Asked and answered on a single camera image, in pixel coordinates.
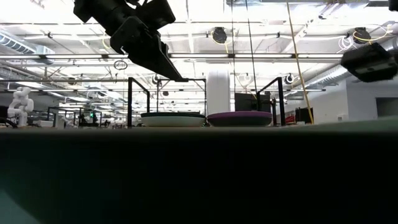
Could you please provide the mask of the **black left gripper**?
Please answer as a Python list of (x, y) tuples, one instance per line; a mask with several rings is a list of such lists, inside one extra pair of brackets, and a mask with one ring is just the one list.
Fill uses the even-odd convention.
[(75, 0), (73, 13), (84, 23), (94, 18), (112, 35), (111, 47), (132, 63), (176, 82), (187, 81), (170, 60), (168, 45), (152, 31), (175, 22), (167, 0)]

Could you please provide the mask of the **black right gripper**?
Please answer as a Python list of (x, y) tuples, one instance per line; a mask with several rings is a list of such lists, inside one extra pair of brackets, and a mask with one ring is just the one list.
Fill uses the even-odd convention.
[(392, 80), (398, 75), (398, 49), (386, 50), (380, 44), (345, 52), (340, 65), (365, 83)]

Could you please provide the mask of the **dark blue plate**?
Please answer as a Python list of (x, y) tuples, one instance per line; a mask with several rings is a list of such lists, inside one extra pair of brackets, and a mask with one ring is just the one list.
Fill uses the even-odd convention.
[(141, 113), (141, 118), (156, 117), (156, 116), (180, 116), (180, 117), (195, 117), (195, 118), (206, 118), (206, 116), (199, 113), (187, 113), (187, 112), (150, 112)]

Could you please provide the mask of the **purple plate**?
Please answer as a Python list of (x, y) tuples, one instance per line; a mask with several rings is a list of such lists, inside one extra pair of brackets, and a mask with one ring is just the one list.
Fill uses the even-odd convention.
[(272, 118), (272, 113), (266, 111), (230, 111), (230, 112), (210, 114), (207, 116), (208, 119), (232, 118), (232, 117)]

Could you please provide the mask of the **purple bowl stack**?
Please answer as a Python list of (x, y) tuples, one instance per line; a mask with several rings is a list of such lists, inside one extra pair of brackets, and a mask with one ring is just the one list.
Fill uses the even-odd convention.
[(208, 118), (208, 122), (216, 127), (246, 127), (246, 126), (268, 126), (272, 118), (266, 117), (221, 117)]

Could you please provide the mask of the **grey door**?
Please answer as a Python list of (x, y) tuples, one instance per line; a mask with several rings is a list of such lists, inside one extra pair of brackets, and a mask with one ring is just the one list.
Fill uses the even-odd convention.
[(398, 116), (398, 98), (376, 98), (377, 117)]

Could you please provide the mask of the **small black monitor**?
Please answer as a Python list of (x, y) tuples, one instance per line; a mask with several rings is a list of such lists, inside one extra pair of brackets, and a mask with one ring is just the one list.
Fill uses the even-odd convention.
[(295, 121), (304, 122), (305, 124), (313, 123), (313, 108), (296, 108)]

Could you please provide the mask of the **white column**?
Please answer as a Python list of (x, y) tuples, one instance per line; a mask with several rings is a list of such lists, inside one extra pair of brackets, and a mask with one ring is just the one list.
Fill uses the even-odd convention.
[(208, 114), (230, 111), (230, 75), (227, 69), (210, 70), (206, 76)]

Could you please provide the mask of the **ceiling light bar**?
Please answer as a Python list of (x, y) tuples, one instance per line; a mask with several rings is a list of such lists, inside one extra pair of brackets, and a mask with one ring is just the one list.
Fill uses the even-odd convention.
[[(170, 58), (295, 58), (295, 54), (169, 54)], [(298, 58), (341, 58), (343, 54), (297, 54)], [(119, 54), (53, 54), (53, 55), (0, 55), (0, 60), (33, 60), (33, 59), (124, 59), (127, 55)]]

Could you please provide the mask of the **white robot figure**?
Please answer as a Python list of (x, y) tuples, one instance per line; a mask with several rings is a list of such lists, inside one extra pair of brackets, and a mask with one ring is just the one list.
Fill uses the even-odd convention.
[(29, 98), (31, 89), (29, 87), (18, 87), (13, 93), (13, 99), (7, 109), (8, 118), (17, 118), (18, 127), (27, 125), (28, 113), (34, 110), (34, 101)]

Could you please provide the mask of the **green table mat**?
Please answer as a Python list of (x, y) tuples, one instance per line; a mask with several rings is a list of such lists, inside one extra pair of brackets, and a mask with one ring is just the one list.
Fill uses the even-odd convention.
[(23, 210), (5, 191), (0, 190), (0, 224), (40, 224)]

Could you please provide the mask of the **silver ventilation duct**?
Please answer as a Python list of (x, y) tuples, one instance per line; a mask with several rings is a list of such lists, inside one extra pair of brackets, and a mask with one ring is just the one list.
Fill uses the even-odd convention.
[(39, 44), (33, 44), (6, 31), (0, 30), (0, 53), (22, 55), (52, 55), (55, 52)]
[[(382, 47), (384, 47), (386, 50), (398, 49), (398, 45), (391, 46), (391, 47), (387, 47), (387, 46), (382, 46)], [(336, 66), (336, 67), (330, 69), (329, 71), (325, 72), (324, 74), (320, 75), (316, 80), (307, 82), (305, 84), (305, 86), (307, 88), (312, 88), (316, 85), (326, 86), (331, 83), (338, 83), (340, 80), (348, 78), (350, 76), (354, 76), (354, 75), (350, 74), (350, 72), (347, 71), (347, 69), (345, 69), (344, 67), (342, 67), (339, 64), (338, 66)]]

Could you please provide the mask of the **wooden shelf with black frame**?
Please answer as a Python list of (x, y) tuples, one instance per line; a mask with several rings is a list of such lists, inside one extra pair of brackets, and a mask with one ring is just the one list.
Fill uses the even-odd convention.
[[(161, 81), (173, 81), (170, 79), (160, 79)], [(206, 99), (206, 78), (183, 78), (180, 80), (177, 80), (175, 82), (195, 82), (197, 84), (197, 81), (202, 81), (204, 83), (204, 89), (203, 92), (205, 94), (204, 96), (204, 112), (205, 112), (205, 116), (207, 115), (208, 112), (208, 107), (207, 107), (207, 99)], [(140, 84), (135, 78), (133, 77), (129, 77), (127, 80), (124, 80), (124, 82), (127, 82), (127, 126), (128, 128), (132, 127), (132, 84), (135, 83), (137, 84), (141, 90), (147, 95), (146, 98), (146, 111), (147, 113), (150, 113), (150, 92), (148, 89), (146, 89), (142, 84)], [(277, 82), (277, 92), (279, 94), (279, 99), (284, 97), (284, 91), (290, 91), (290, 90), (284, 90), (283, 88), (283, 84), (282, 84), (282, 77), (277, 77), (275, 79), (273, 79), (273, 81), (269, 82), (266, 86), (264, 86), (263, 88), (261, 88), (260, 90), (255, 90), (256, 91), (256, 99), (257, 99), (257, 111), (260, 111), (260, 95), (263, 91), (266, 91), (272, 84), (274, 84), (275, 82)], [(156, 93), (159, 94), (159, 86), (156, 85), (157, 89), (156, 89)], [(159, 96), (157, 95), (156, 98), (156, 112), (159, 112)], [(275, 114), (275, 99), (273, 99), (271, 101), (271, 106), (272, 106), (272, 115), (273, 115), (273, 122), (276, 122), (276, 114)], [(284, 103), (282, 103), (280, 105), (280, 110), (284, 110)], [(282, 119), (282, 126), (285, 126), (285, 118), (281, 118)]]

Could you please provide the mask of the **black metal frame station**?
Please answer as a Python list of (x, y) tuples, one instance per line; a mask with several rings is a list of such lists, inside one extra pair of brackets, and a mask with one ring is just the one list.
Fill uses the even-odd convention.
[(63, 116), (67, 123), (78, 128), (99, 128), (103, 124), (103, 113), (99, 110), (89, 110), (83, 108), (61, 108), (57, 106), (49, 106), (47, 108), (46, 120), (53, 117), (53, 127), (56, 126), (57, 117)]
[(156, 80), (156, 112), (189, 112), (207, 115), (205, 78)]

